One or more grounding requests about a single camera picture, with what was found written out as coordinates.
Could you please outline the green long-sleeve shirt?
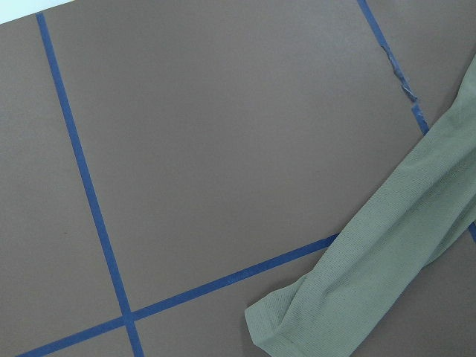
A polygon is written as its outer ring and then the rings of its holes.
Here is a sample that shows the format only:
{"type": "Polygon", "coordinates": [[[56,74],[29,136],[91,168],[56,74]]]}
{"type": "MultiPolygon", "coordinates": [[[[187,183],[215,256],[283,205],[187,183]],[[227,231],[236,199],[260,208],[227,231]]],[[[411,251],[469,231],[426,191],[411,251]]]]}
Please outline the green long-sleeve shirt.
{"type": "Polygon", "coordinates": [[[245,310],[270,356],[350,356],[475,220],[475,66],[451,107],[293,284],[245,310]]]}

